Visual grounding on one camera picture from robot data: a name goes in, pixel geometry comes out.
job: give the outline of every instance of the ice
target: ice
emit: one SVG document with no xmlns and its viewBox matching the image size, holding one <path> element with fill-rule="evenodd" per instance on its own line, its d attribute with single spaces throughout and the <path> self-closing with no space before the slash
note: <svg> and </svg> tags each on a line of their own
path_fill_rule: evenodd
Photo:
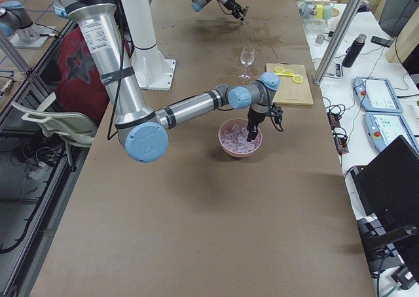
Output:
<svg viewBox="0 0 419 297">
<path fill-rule="evenodd" d="M 259 145 L 259 138 L 247 142 L 248 131 L 246 126 L 234 124 L 231 130 L 224 130 L 221 135 L 221 142 L 224 147 L 236 153 L 248 153 Z"/>
</svg>

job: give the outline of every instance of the chair backrest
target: chair backrest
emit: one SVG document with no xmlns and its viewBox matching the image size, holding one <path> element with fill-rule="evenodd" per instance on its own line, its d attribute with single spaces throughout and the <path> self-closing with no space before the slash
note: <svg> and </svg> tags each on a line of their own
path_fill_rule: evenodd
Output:
<svg viewBox="0 0 419 297">
<path fill-rule="evenodd" d="M 23 112 L 22 120 L 37 123 L 45 136 L 57 133 L 64 141 L 76 147 L 89 147 L 96 135 L 98 127 L 86 115 L 81 113 L 52 113 L 45 110 L 56 99 L 50 94 L 37 109 L 12 102 L 12 106 Z"/>
<path fill-rule="evenodd" d="M 378 24 L 390 37 L 396 37 L 418 7 L 419 2 L 413 0 L 386 0 Z"/>
</svg>

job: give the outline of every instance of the bowl of ice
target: bowl of ice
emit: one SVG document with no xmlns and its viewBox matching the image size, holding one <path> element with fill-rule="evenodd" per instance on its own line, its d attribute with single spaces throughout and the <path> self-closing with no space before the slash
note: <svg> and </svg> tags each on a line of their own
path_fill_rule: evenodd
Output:
<svg viewBox="0 0 419 297">
<path fill-rule="evenodd" d="M 227 120 L 218 130 L 218 140 L 223 150 L 235 157 L 245 158 L 252 155 L 262 143 L 262 132 L 258 128 L 255 140 L 247 141 L 247 119 L 235 118 Z"/>
</svg>

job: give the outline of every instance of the water bottle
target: water bottle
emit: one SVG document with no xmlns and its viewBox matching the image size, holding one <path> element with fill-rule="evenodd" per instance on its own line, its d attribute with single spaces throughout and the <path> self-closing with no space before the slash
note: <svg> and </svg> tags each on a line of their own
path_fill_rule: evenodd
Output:
<svg viewBox="0 0 419 297">
<path fill-rule="evenodd" d="M 354 64 L 354 61 L 359 55 L 359 52 L 365 45 L 365 39 L 367 36 L 365 34 L 359 34 L 355 41 L 352 43 L 351 47 L 346 51 L 346 56 L 343 59 L 342 66 L 349 68 Z"/>
</svg>

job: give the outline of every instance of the cutting board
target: cutting board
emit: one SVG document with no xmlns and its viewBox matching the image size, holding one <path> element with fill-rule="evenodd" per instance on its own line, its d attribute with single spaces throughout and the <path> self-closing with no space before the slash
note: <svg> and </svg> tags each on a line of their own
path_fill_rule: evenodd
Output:
<svg viewBox="0 0 419 297">
<path fill-rule="evenodd" d="M 295 83 L 293 77 L 281 76 L 281 84 L 274 97 L 274 102 L 281 105 L 313 105 L 312 92 L 308 84 L 307 72 L 304 65 L 288 65 L 281 63 L 267 63 L 266 71 L 274 72 L 275 66 L 291 69 L 295 74 L 302 75 L 303 82 Z"/>
</svg>

